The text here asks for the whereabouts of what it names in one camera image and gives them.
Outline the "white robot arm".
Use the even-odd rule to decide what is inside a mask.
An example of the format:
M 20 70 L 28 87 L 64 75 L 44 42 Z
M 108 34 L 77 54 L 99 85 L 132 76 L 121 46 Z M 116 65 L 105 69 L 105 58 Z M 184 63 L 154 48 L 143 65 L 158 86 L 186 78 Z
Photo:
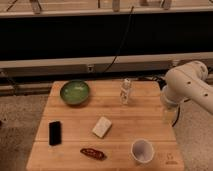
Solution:
M 184 98 L 194 101 L 213 115 L 213 86 L 205 82 L 207 77 L 207 66 L 200 61 L 173 67 L 166 73 L 166 85 L 160 94 L 164 123 L 174 123 Z

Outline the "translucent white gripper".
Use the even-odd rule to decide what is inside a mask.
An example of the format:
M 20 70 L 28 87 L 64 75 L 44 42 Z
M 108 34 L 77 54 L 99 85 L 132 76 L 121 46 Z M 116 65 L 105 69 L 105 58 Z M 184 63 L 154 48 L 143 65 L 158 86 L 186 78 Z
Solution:
M 163 116 L 162 120 L 165 124 L 172 125 L 176 118 L 178 113 L 178 105 L 171 106 L 171 105 L 163 105 Z

